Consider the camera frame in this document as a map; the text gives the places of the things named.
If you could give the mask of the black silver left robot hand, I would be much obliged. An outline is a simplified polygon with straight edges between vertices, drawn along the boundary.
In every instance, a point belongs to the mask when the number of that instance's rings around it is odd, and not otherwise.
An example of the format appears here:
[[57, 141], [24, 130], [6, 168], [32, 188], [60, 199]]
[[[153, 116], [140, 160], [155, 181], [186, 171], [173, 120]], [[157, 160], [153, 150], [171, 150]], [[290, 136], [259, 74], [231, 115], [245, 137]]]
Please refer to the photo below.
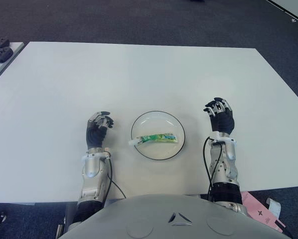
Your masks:
[[102, 148], [107, 130], [112, 128], [114, 121], [109, 117], [110, 112], [96, 112], [87, 121], [86, 143], [88, 150]]

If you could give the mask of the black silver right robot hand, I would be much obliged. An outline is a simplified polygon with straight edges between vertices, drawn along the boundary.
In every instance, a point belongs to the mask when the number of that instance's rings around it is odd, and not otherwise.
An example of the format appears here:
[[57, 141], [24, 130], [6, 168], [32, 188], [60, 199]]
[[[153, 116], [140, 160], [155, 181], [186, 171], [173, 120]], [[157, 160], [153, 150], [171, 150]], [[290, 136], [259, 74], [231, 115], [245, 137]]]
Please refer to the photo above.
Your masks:
[[214, 98], [214, 100], [205, 105], [203, 111], [209, 115], [212, 131], [228, 135], [232, 133], [235, 126], [233, 111], [225, 99]]

